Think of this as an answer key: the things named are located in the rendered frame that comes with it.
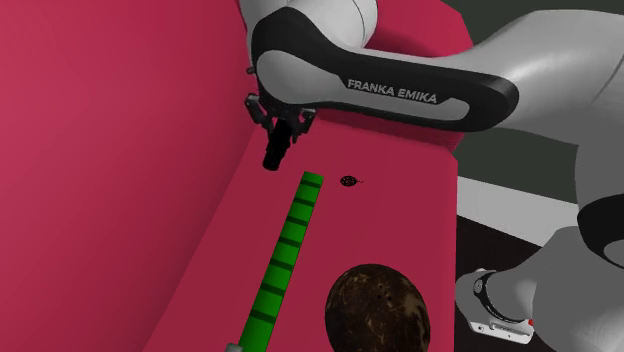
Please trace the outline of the green banded stick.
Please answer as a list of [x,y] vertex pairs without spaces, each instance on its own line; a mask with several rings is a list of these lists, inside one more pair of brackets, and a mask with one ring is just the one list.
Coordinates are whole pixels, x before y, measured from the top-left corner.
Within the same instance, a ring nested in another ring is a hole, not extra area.
[[305,171],[237,343],[224,352],[266,352],[324,182]]

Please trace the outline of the dark brown round ball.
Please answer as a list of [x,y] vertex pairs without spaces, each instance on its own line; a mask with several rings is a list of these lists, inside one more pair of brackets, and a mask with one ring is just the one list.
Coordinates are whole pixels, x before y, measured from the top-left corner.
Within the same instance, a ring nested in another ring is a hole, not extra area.
[[431,324],[424,299],[399,271],[361,264],[345,271],[326,299],[333,352],[428,352]]

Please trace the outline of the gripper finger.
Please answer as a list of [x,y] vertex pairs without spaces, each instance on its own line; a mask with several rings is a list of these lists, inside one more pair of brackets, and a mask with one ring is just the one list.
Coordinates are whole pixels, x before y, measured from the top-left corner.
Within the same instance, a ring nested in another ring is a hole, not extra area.
[[277,171],[282,156],[280,155],[280,145],[277,137],[272,134],[275,129],[273,118],[274,112],[271,109],[266,110],[260,102],[260,96],[249,93],[245,98],[244,105],[255,124],[259,124],[267,132],[268,144],[266,147],[265,157],[262,166],[269,171]]
[[300,109],[299,121],[297,124],[289,124],[286,121],[278,121],[279,133],[278,140],[280,145],[280,155],[282,160],[292,143],[296,143],[301,134],[307,134],[314,118],[316,110],[311,108]]

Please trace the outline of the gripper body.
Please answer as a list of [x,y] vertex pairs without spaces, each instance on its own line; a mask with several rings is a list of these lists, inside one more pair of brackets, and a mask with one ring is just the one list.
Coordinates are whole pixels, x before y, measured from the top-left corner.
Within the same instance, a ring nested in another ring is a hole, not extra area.
[[291,105],[269,106],[267,113],[271,117],[286,121],[289,124],[297,124],[299,121],[300,109]]

